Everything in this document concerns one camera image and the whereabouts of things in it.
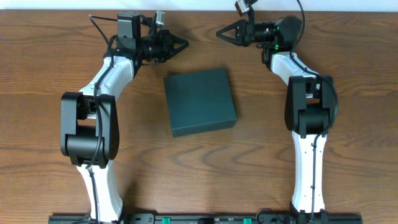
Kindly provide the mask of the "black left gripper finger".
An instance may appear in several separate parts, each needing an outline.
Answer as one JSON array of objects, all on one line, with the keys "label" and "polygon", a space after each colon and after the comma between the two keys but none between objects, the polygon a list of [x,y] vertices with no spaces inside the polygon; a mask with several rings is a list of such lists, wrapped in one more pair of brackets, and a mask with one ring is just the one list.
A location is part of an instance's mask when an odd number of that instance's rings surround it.
[{"label": "black left gripper finger", "polygon": [[189,46],[189,41],[188,40],[185,40],[183,38],[177,37],[176,35],[172,34],[171,32],[169,34],[170,34],[170,38],[172,39],[172,42],[173,42],[174,45],[179,44],[179,45],[184,46],[184,47],[188,47]]},{"label": "black left gripper finger", "polygon": [[169,45],[166,49],[166,53],[164,56],[164,60],[168,61],[171,58],[173,58],[174,56],[176,56],[177,54],[179,54],[181,51],[183,51],[184,49],[186,49],[188,47],[188,44],[182,44],[181,46],[175,48],[174,45]]}]

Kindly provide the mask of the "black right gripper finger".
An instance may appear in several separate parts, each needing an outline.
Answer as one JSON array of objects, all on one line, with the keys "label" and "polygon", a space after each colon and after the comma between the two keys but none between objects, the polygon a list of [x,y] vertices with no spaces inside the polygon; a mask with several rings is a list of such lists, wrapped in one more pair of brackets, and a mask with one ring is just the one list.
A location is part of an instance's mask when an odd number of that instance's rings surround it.
[{"label": "black right gripper finger", "polygon": [[228,37],[226,35],[223,35],[221,33],[216,33],[217,38],[227,41],[231,44],[237,45],[237,46],[241,46],[241,40],[238,36],[236,37]]},{"label": "black right gripper finger", "polygon": [[231,30],[233,31],[234,35],[237,35],[239,33],[240,23],[241,23],[241,21],[238,20],[238,21],[226,26],[226,27],[220,29],[219,31],[217,31],[216,35],[223,35],[224,33],[229,32]]}]

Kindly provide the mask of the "dark green box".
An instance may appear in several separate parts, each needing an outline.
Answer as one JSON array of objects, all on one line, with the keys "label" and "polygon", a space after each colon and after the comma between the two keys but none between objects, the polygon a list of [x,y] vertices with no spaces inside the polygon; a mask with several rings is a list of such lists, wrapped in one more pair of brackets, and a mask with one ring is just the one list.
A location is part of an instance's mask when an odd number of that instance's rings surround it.
[{"label": "dark green box", "polygon": [[224,68],[164,78],[173,137],[232,128],[238,118]]}]

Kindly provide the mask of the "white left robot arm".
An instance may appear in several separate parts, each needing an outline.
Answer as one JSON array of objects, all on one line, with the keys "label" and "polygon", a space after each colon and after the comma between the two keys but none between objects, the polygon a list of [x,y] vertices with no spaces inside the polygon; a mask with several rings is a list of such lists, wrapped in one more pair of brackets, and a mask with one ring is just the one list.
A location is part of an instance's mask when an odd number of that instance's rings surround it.
[{"label": "white left robot arm", "polygon": [[91,212],[82,216],[51,216],[50,223],[121,223],[123,200],[114,176],[119,149],[116,102],[144,61],[164,63],[189,43],[164,29],[165,14],[153,17],[124,11],[114,19],[118,32],[105,37],[103,65],[77,92],[61,97],[60,150],[70,158],[86,185]]}]

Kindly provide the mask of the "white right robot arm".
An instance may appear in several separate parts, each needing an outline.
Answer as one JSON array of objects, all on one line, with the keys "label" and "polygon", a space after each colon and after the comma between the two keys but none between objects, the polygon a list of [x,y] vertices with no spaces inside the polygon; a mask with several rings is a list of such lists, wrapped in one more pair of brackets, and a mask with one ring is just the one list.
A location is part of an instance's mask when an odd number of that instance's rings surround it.
[{"label": "white right robot arm", "polygon": [[308,68],[294,49],[304,28],[295,16],[277,21],[238,20],[216,32],[237,46],[255,43],[262,63],[287,85],[284,120],[295,147],[295,189],[292,206],[301,222],[315,223],[325,211],[322,197],[322,156],[336,118],[338,97],[333,79]]}]

